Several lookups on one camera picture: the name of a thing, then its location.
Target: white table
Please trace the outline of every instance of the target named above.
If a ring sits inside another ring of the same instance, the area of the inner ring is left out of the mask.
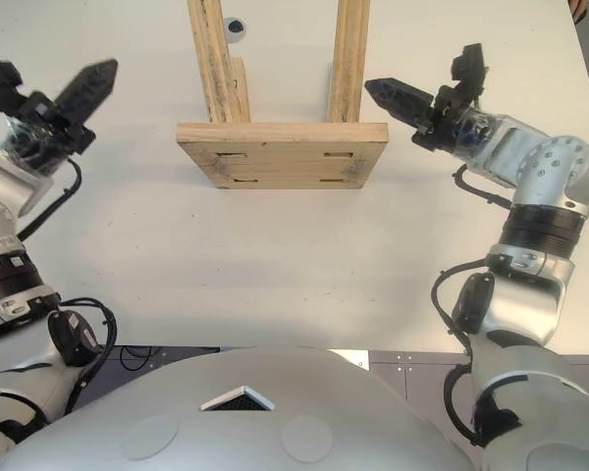
[[[223,2],[248,27],[231,51],[245,60],[253,121],[324,119],[336,5]],[[564,0],[373,0],[365,78],[436,92],[472,42],[490,67],[486,111],[589,142],[589,80]],[[51,96],[83,65],[120,61],[90,122],[83,189],[27,245],[64,296],[113,306],[120,343],[459,351],[430,286],[486,254],[507,214],[455,188],[460,162],[411,144],[407,126],[390,123],[362,190],[217,190],[174,138],[177,122],[207,121],[184,0],[0,0],[0,57]],[[390,117],[363,95],[361,121]],[[589,353],[589,223],[574,261],[549,346]],[[444,288],[447,305],[463,280]]]

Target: black cable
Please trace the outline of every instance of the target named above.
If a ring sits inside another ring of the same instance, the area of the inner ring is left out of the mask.
[[[105,361],[107,361],[107,358],[109,358],[109,354],[116,344],[118,325],[116,324],[116,316],[114,316],[113,311],[93,297],[77,297],[75,299],[63,301],[61,305],[66,307],[94,307],[100,309],[105,318],[103,325],[107,326],[107,341],[105,342],[101,353],[98,355],[96,361],[81,372],[79,379],[75,383],[75,386],[68,397],[68,403],[66,404],[65,410],[65,415],[68,415],[75,408],[75,405],[79,400],[80,392],[91,383],[91,380],[96,376],[98,371],[100,371],[100,368]]]
[[[156,355],[157,353],[159,353],[159,351],[161,350],[161,346],[153,348],[150,346],[134,346],[134,345],[129,346],[129,345],[126,345],[125,348],[127,349],[127,352],[131,356],[134,356],[135,358],[150,358],[150,357]],[[136,348],[146,348],[148,351],[146,351],[145,353],[135,352],[134,350]]]
[[[135,353],[133,350],[135,348],[140,348],[139,346],[128,346],[125,345],[120,349],[120,364],[122,365],[122,367],[127,370],[127,371],[139,371],[141,370],[144,366],[146,366],[146,364],[148,363],[148,361],[150,361],[150,359],[155,356],[157,353],[159,353],[159,350],[161,350],[161,346],[158,347],[152,347],[149,346],[148,347],[148,351],[147,353],[143,354],[143,353]],[[125,352],[127,352],[129,355],[135,357],[135,358],[142,358],[143,361],[137,366],[137,367],[131,367],[129,366],[126,362],[128,358],[125,358]]]
[[[475,432],[464,425],[462,419],[460,419],[454,408],[454,387],[458,380],[468,373],[471,373],[471,364],[456,365],[454,369],[450,370],[445,377],[445,383],[443,385],[443,403],[445,404],[445,410],[448,412],[448,416],[455,428],[468,439],[472,445],[477,445],[478,438]]]
[[[467,270],[475,270],[476,268],[484,267],[485,263],[485,259],[481,258],[480,260],[474,260],[473,262],[456,265],[455,267],[451,267],[449,270],[441,272],[441,275],[439,275],[439,278],[437,278],[436,282],[434,282],[432,291],[430,292],[432,304],[434,304],[434,307],[438,311],[439,316],[441,316],[441,319],[443,319],[445,325],[448,326],[449,333],[453,334],[458,339],[458,341],[462,343],[462,346],[464,346],[464,349],[467,351],[469,356],[471,356],[471,343],[469,342],[469,337],[459,326],[456,325],[454,319],[452,319],[452,316],[450,316],[441,306],[441,303],[439,302],[439,287],[447,278]]]
[[[489,204],[493,203],[493,204],[500,206],[501,208],[510,209],[510,207],[512,206],[512,203],[510,202],[509,199],[506,199],[503,196],[499,196],[498,194],[495,194],[495,193],[490,193],[488,191],[484,191],[483,189],[478,189],[475,186],[471,186],[469,183],[467,183],[462,178],[462,175],[466,171],[467,171],[467,166],[465,164],[465,165],[460,166],[460,168],[455,171],[455,174],[452,175],[452,177],[454,177],[454,183],[458,188],[464,189],[465,191],[468,191],[471,194],[475,194],[476,196],[486,199],[487,203],[489,203]]]
[[[18,234],[20,241],[24,242],[27,238],[32,236],[46,220],[52,216],[66,201],[75,195],[79,191],[80,184],[82,183],[82,171],[80,170],[79,164],[74,160],[68,158],[68,162],[72,164],[77,173],[74,183],[69,188],[64,188],[63,194],[55,199],[46,209],[43,210],[35,219],[23,228]]]

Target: black hole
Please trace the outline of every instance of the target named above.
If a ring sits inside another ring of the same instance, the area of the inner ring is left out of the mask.
[[[244,25],[242,24],[242,22],[238,21],[238,20],[233,20],[231,23],[229,23],[229,26],[227,26],[229,28],[229,31],[231,32],[243,32],[244,31]]]

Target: wooden leg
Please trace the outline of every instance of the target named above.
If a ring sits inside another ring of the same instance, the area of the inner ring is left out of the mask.
[[[364,78],[369,0],[340,0],[327,121],[356,123]]]
[[[225,39],[220,0],[187,0],[196,59],[212,123],[239,123],[240,102]]]
[[[248,104],[248,92],[246,90],[246,72],[244,71],[244,61],[242,57],[232,58],[232,70],[234,73],[234,88],[236,89],[236,98],[240,106],[241,123],[251,122],[250,106]]]

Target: rectangular slot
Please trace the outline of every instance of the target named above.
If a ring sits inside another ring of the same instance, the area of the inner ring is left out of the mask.
[[[242,152],[216,152],[219,157],[248,157]]]
[[[353,157],[353,152],[325,152],[323,157],[327,159],[350,159]]]

